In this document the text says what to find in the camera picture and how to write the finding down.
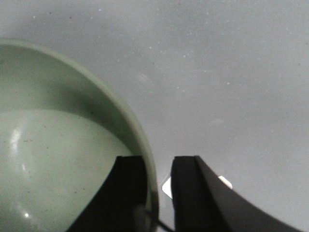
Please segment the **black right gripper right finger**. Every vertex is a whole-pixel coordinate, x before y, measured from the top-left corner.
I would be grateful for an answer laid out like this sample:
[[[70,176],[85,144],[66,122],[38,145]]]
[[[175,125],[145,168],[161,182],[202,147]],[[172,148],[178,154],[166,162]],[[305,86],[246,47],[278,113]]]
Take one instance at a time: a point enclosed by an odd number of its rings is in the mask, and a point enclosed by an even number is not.
[[[177,156],[171,168],[178,232],[295,232],[224,184],[199,156]]]

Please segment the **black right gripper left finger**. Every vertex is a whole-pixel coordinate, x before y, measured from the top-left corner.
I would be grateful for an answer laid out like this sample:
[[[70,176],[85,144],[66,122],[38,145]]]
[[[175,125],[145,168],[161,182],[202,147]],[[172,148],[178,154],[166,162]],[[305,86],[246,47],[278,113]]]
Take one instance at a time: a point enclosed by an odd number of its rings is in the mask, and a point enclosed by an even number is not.
[[[116,157],[90,203],[68,228],[69,232],[134,232],[134,210],[145,205],[147,173],[141,156]]]

